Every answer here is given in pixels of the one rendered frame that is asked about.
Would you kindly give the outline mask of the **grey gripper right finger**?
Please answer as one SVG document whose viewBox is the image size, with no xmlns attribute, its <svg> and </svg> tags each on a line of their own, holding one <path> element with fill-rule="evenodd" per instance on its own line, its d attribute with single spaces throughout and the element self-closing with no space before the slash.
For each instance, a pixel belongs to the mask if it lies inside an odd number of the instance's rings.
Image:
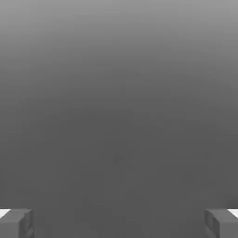
<svg viewBox="0 0 238 238">
<path fill-rule="evenodd" d="M 208 238 L 238 238 L 238 209 L 205 209 Z"/>
</svg>

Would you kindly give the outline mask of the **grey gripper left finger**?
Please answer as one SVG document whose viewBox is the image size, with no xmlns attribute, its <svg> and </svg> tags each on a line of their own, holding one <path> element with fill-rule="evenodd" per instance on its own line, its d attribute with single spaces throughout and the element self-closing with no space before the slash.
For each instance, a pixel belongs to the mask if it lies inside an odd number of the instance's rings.
<svg viewBox="0 0 238 238">
<path fill-rule="evenodd" d="M 0 209 L 0 238 L 34 238 L 33 210 Z"/>
</svg>

